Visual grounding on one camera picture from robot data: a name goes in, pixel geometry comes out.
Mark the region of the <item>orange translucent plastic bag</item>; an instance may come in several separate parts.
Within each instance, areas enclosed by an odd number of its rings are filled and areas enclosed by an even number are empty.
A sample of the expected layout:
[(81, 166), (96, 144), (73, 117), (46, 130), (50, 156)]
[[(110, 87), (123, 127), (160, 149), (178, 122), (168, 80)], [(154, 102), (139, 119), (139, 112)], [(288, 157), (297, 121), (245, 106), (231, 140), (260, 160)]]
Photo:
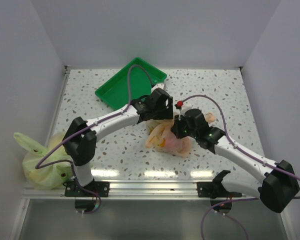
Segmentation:
[(178, 119), (179, 115), (174, 113), (173, 119), (147, 121), (148, 138), (145, 142), (145, 147), (186, 158), (192, 149), (192, 140), (189, 136), (177, 138), (171, 131), (171, 128)]

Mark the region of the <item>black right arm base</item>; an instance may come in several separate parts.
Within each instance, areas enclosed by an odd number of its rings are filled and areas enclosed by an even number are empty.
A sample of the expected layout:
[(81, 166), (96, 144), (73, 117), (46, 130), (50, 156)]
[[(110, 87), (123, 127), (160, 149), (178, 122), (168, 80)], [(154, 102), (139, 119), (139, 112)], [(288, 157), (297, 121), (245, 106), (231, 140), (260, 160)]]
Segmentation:
[(230, 174), (230, 170), (223, 170), (218, 173), (212, 181), (200, 181), (196, 183), (196, 190), (197, 195), (199, 198), (209, 198), (209, 199), (216, 199), (216, 198), (240, 198), (242, 194), (239, 192), (230, 192), (225, 189), (222, 184), (224, 177), (227, 174)]

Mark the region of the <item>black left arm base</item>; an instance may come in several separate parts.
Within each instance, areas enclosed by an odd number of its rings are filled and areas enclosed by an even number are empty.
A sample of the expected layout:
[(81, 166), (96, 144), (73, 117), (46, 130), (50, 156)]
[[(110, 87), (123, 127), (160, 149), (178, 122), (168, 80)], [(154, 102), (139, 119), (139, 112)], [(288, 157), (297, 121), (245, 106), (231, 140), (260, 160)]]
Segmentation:
[(83, 190), (77, 186), (74, 180), (66, 181), (63, 186), (65, 187), (64, 196), (75, 198), (95, 197), (95, 194), (101, 198), (107, 198), (110, 190), (110, 183), (107, 181), (93, 181), (87, 186), (83, 186)]

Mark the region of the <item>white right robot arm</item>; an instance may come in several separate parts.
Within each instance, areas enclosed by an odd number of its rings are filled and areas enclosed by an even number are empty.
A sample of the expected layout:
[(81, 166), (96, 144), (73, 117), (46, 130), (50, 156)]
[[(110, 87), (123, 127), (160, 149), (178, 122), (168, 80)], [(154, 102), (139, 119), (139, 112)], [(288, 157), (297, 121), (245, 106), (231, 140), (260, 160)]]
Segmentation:
[(184, 114), (176, 115), (171, 131), (178, 139), (190, 137), (201, 148), (232, 161), (260, 184), (252, 186), (245, 182), (226, 180), (230, 170), (222, 170), (211, 183), (197, 183), (199, 197), (216, 199), (248, 195), (261, 200), (271, 211), (281, 213), (300, 191), (298, 181), (293, 177), (293, 166), (289, 162), (262, 158), (236, 144), (223, 130), (209, 126), (199, 109), (189, 109)]

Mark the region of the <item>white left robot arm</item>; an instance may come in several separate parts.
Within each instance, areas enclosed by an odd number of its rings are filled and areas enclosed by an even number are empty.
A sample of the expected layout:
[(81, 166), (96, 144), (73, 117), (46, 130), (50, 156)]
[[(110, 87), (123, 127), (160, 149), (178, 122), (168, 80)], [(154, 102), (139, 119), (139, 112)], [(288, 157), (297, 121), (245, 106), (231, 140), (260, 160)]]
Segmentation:
[(93, 193), (94, 177), (90, 161), (95, 156), (98, 141), (128, 126), (149, 120), (173, 118), (173, 97), (162, 88), (155, 88), (149, 95), (132, 99), (122, 108), (104, 116), (88, 120), (75, 118), (64, 136), (62, 145), (73, 161), (73, 175), (78, 182), (77, 192), (85, 197)]

